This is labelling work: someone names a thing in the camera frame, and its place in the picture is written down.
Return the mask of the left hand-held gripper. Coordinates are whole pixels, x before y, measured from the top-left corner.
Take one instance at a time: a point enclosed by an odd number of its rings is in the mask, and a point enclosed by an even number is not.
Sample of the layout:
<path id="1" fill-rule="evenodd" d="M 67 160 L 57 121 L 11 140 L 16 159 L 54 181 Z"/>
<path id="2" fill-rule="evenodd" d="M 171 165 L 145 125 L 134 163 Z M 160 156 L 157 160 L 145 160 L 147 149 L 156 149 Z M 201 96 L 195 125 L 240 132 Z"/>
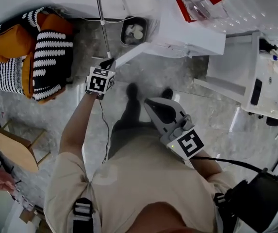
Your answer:
<path id="1" fill-rule="evenodd" d="M 115 69 L 116 61 L 114 58 L 101 60 L 99 67 L 91 67 L 90 73 L 85 81 L 85 92 L 87 94 L 97 93 L 97 100 L 103 100 L 104 95 L 109 91 L 115 78 L 115 72 L 105 69 Z"/>

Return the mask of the white water dispenser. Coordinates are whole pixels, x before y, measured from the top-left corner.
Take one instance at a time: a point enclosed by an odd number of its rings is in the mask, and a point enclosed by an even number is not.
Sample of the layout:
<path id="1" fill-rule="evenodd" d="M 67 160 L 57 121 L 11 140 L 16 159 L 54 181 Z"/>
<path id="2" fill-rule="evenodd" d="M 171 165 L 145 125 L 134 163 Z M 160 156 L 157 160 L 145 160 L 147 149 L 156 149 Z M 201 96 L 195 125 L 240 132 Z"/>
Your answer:
<path id="1" fill-rule="evenodd" d="M 163 0 L 160 20 L 144 53 L 167 58 L 222 55 L 226 36 L 197 22 L 187 23 L 176 0 Z"/>

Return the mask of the person's left forearm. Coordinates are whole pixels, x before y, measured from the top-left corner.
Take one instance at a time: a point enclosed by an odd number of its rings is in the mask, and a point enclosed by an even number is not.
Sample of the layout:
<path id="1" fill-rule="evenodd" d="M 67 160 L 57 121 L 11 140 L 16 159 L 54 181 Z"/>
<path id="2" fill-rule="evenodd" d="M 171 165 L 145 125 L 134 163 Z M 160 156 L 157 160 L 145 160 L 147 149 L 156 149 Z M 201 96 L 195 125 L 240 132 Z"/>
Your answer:
<path id="1" fill-rule="evenodd" d="M 97 94 L 85 94 L 66 124 L 60 141 L 59 153 L 69 152 L 83 161 L 82 147 Z"/>

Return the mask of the person's right forearm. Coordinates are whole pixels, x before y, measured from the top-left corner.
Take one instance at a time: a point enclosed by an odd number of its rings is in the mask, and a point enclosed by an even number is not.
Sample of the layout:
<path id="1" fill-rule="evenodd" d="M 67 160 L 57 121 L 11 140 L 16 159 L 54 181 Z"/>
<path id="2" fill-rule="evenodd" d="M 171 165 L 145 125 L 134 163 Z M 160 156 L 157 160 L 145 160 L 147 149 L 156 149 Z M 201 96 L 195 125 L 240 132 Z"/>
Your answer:
<path id="1" fill-rule="evenodd" d="M 202 150 L 190 159 L 194 169 L 206 180 L 223 172 L 221 166 L 215 160 L 210 160 L 210 158 L 211 156 Z"/>

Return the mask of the person's right black shoe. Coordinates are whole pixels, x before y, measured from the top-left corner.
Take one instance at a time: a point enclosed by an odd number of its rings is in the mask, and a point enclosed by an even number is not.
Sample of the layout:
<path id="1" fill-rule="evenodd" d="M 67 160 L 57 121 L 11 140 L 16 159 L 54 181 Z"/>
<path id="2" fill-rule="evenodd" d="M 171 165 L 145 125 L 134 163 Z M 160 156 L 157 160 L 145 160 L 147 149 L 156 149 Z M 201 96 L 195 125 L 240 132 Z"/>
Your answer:
<path id="1" fill-rule="evenodd" d="M 168 100 L 171 100 L 173 98 L 173 90 L 171 88 L 166 88 L 162 94 L 161 94 L 161 97 L 164 98 L 164 99 L 168 99 Z"/>

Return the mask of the person's black trousers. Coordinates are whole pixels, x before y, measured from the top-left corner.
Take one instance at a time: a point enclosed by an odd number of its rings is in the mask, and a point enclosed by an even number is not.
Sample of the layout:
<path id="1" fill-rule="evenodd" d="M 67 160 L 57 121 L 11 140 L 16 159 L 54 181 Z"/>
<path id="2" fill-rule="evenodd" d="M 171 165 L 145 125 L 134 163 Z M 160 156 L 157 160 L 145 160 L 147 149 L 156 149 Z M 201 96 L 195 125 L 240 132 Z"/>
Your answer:
<path id="1" fill-rule="evenodd" d="M 125 155 L 152 149 L 165 149 L 159 141 L 160 134 L 154 124 L 141 122 L 140 113 L 139 100 L 137 97 L 130 97 L 122 117 L 113 126 L 108 159 L 113 158 L 118 151 Z"/>

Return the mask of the dark waste bin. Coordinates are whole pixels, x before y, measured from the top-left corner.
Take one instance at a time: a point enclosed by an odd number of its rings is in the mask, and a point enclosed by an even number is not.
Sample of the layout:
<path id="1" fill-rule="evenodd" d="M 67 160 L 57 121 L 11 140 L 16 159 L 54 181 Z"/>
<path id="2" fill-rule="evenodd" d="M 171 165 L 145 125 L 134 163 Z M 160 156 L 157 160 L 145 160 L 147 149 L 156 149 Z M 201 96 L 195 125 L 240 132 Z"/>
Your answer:
<path id="1" fill-rule="evenodd" d="M 122 24 L 120 42 L 125 46 L 138 46 L 146 41 L 148 20 L 143 17 L 125 18 Z"/>

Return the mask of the metal pole flat mop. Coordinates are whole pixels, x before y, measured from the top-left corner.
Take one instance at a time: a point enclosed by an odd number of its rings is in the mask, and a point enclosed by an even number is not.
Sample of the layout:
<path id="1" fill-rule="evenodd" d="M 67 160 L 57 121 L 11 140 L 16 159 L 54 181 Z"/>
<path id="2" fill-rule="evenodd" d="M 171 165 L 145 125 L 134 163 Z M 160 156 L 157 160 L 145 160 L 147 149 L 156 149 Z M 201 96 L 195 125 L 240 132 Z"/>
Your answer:
<path id="1" fill-rule="evenodd" d="M 100 24 L 102 28 L 103 37 L 104 37 L 107 56 L 108 58 L 111 58 L 111 52 L 110 52 L 110 47 L 109 47 L 109 42 L 107 37 L 106 24 L 105 24 L 101 0 L 97 0 L 97 6 L 98 6 L 99 19 L 100 19 Z"/>

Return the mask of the black white wavy blanket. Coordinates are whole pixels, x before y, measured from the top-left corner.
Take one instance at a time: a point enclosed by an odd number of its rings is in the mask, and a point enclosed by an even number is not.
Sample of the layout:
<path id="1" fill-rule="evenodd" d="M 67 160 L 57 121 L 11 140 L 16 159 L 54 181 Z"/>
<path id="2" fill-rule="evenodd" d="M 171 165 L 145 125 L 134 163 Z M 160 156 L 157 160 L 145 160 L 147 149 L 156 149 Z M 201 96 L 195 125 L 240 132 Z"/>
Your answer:
<path id="1" fill-rule="evenodd" d="M 25 13 L 22 20 L 36 36 L 33 51 L 23 60 L 23 93 L 45 103 L 63 93 L 71 77 L 73 27 L 49 7 Z"/>

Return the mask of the person's beige shirt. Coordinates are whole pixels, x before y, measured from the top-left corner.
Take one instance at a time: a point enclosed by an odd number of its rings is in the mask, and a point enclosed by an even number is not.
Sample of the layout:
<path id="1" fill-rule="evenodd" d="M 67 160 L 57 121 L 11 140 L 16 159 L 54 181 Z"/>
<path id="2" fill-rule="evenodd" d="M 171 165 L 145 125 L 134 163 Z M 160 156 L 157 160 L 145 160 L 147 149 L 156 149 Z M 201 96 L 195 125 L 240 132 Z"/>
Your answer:
<path id="1" fill-rule="evenodd" d="M 159 141 L 156 131 L 145 129 L 101 165 L 92 180 L 78 156 L 60 153 L 46 192 L 44 213 L 53 233 L 70 233 L 73 205 L 89 195 L 99 212 L 102 233 L 126 233 L 145 206 L 166 202 L 188 227 L 213 233 L 213 198 L 234 186 L 229 172 L 203 178 L 179 161 Z"/>

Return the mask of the person's chin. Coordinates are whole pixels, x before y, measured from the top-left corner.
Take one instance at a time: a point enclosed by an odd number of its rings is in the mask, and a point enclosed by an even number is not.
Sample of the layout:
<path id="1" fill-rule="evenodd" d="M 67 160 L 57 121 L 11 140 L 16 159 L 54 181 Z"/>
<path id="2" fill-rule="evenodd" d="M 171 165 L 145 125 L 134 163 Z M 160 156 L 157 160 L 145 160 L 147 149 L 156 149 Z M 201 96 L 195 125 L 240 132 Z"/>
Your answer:
<path id="1" fill-rule="evenodd" d="M 139 213 L 127 233 L 195 233 L 177 210 L 165 202 L 152 203 Z"/>

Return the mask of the orange sofa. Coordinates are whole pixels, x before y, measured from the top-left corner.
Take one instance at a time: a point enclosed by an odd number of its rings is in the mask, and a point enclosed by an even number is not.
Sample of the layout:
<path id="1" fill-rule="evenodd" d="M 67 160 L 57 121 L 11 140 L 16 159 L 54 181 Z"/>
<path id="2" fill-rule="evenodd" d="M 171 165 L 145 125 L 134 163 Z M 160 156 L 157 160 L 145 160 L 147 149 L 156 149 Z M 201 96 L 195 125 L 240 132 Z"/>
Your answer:
<path id="1" fill-rule="evenodd" d="M 22 16 L 20 14 L 0 24 L 0 62 L 27 56 L 36 45 L 35 33 L 23 22 Z"/>

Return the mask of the thin striped cushion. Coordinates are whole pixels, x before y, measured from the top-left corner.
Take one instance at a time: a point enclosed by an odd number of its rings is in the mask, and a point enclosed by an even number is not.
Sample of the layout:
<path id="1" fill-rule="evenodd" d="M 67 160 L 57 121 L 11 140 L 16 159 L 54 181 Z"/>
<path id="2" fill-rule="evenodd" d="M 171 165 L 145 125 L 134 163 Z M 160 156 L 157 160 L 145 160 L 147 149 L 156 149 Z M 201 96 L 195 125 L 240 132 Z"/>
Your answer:
<path id="1" fill-rule="evenodd" d="M 0 62 L 0 91 L 23 94 L 22 67 L 26 56 Z"/>

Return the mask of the black pump bottle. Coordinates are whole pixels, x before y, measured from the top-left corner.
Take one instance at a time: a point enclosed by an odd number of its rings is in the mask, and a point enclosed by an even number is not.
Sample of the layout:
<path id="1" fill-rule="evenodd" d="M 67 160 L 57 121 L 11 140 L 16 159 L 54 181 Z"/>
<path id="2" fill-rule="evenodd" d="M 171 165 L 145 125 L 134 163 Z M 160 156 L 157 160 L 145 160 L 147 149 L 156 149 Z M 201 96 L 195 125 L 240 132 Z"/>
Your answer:
<path id="1" fill-rule="evenodd" d="M 276 45 L 270 44 L 266 39 L 260 38 L 259 39 L 259 50 L 260 51 L 265 51 L 267 53 L 270 53 L 272 50 L 277 50 Z"/>

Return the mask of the cardboard box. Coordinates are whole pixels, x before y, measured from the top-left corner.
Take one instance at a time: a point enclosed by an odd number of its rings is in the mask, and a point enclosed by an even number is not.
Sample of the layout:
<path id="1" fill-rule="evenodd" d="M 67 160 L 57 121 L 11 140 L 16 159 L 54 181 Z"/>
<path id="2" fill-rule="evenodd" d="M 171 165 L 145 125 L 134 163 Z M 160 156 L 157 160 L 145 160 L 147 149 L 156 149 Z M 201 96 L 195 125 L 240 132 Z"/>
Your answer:
<path id="1" fill-rule="evenodd" d="M 36 228 L 46 222 L 44 211 L 41 207 L 38 206 L 34 206 L 31 211 L 23 209 L 19 218 L 26 224 L 30 222 Z"/>

